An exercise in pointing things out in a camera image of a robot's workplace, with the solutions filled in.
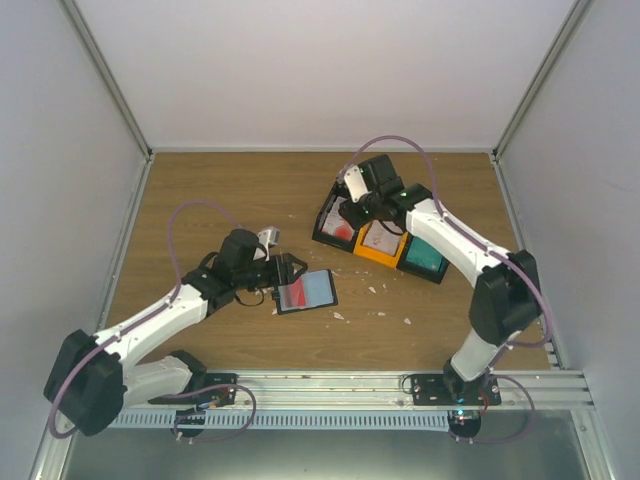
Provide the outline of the red white credit card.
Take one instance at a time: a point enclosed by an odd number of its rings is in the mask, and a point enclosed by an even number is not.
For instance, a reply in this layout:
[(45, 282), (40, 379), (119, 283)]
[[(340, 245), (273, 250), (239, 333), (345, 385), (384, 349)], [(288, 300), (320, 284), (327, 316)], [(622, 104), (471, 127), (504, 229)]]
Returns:
[(279, 288), (282, 311), (298, 310), (307, 305), (303, 279)]

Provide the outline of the black leather card holder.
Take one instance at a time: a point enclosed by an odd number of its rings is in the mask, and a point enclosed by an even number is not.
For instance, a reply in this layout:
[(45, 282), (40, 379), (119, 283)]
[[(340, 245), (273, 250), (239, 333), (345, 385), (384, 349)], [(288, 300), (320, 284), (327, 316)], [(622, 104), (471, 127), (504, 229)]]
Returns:
[(272, 294), (277, 315), (299, 313), (307, 310), (336, 306), (338, 304), (338, 296), (333, 274), (330, 270), (325, 269), (306, 272), (300, 278), (302, 278), (304, 282), (307, 305), (298, 310), (282, 311), (279, 295), (279, 288), (282, 286), (280, 286)]

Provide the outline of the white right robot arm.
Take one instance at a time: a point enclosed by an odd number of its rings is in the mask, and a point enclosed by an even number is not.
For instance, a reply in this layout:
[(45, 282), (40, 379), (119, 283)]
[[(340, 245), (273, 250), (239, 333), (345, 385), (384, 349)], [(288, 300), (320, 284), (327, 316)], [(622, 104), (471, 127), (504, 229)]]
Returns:
[(391, 222), (428, 243), (469, 281), (471, 330), (445, 363), (442, 382), (447, 400), (468, 403), (502, 350), (543, 312), (535, 258), (479, 235), (443, 206), (434, 189), (405, 185), (386, 155), (345, 167), (337, 183), (347, 195), (339, 212), (352, 228)]

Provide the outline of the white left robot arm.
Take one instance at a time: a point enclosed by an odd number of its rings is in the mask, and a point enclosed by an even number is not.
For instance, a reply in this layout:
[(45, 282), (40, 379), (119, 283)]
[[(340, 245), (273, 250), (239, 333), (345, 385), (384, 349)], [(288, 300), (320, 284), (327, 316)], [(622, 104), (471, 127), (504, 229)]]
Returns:
[(259, 233), (236, 228), (218, 251), (196, 268), (178, 275), (176, 286), (129, 319), (99, 332), (82, 329), (62, 342), (44, 387), (51, 404), (47, 419), (56, 439), (63, 415), (73, 432), (93, 436), (106, 429), (125, 407), (156, 398), (193, 404), (206, 391), (206, 368), (184, 352), (145, 364), (143, 358), (181, 331), (211, 317), (234, 302), (241, 290), (278, 289), (295, 283), (308, 270), (290, 253), (273, 254), (279, 231)]

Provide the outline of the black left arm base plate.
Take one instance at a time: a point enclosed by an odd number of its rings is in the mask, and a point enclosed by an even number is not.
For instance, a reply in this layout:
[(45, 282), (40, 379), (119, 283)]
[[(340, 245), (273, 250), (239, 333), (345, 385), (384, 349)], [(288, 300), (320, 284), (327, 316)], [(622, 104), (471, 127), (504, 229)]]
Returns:
[(221, 388), (210, 389), (185, 398), (156, 397), (148, 403), (151, 405), (214, 405), (216, 407), (233, 405), (237, 380), (238, 375), (235, 373), (206, 373), (200, 380), (191, 381), (184, 392), (191, 393), (213, 385), (221, 385)]

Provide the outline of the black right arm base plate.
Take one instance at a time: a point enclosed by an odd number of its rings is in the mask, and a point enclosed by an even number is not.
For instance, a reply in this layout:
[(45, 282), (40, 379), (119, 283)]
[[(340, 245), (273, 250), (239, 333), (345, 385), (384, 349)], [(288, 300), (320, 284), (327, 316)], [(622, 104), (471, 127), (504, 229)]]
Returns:
[(415, 406), (481, 407), (502, 404), (497, 381), (488, 380), (486, 376), (463, 382), (450, 390), (442, 373), (414, 373), (403, 379), (401, 389), (411, 395)]

